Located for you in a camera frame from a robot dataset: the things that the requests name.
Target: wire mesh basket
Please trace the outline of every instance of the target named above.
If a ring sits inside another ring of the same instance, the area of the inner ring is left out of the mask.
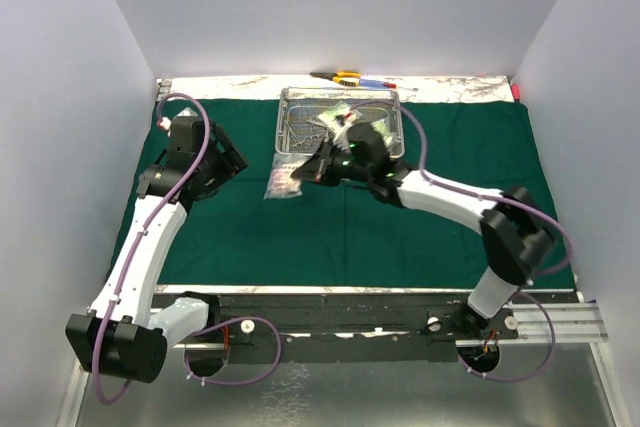
[[[332,135],[318,120],[318,115],[334,109],[340,102],[357,108],[361,115],[356,123],[383,120],[392,136],[388,147],[391,157],[404,155],[398,93],[394,90],[338,88],[288,87],[282,90],[276,126],[276,152],[313,154],[322,139]]]

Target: white robotic arm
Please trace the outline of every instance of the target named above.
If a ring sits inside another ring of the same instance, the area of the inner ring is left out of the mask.
[[[215,307],[197,294],[187,294],[173,305],[150,316],[160,271],[193,202],[211,197],[231,177],[247,167],[224,130],[212,125],[212,139],[197,169],[144,230],[145,221],[189,170],[203,144],[204,120],[177,116],[171,124],[169,147],[142,174],[131,227],[106,285],[85,315],[73,314],[66,335],[80,364],[93,371],[96,342],[101,341],[100,373],[152,382],[160,373],[166,352],[193,332],[203,329],[215,315]],[[161,164],[166,154],[166,162]],[[126,276],[126,258],[140,235]],[[122,281],[121,289],[115,289]],[[115,303],[109,315],[110,304]],[[102,338],[98,329],[108,319]]]

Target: green mat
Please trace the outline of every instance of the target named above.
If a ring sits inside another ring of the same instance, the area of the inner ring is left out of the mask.
[[[250,165],[216,197],[194,204],[171,246],[160,283],[472,288],[484,272],[477,234],[435,215],[380,204],[366,191],[305,184],[301,197],[264,201],[278,102],[202,104]],[[555,216],[525,106],[405,105],[427,132],[431,172],[482,187],[524,185],[539,207]],[[171,117],[186,106],[173,101],[165,114]],[[404,132],[405,160],[415,163],[418,135],[408,121]],[[166,145],[166,135],[152,128],[136,183]],[[131,222],[134,192],[135,184],[116,252]],[[557,247],[548,265],[564,254]],[[536,287],[574,284],[566,270]]]

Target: white enclosure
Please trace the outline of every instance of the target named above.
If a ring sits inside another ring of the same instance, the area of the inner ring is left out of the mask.
[[[515,75],[640,424],[640,0],[0,0],[0,425],[55,425],[158,77]]]

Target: plastic bag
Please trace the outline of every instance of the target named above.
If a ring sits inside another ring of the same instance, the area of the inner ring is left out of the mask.
[[[275,154],[264,199],[291,199],[302,195],[302,181],[291,178],[294,170],[309,159],[302,154]]]

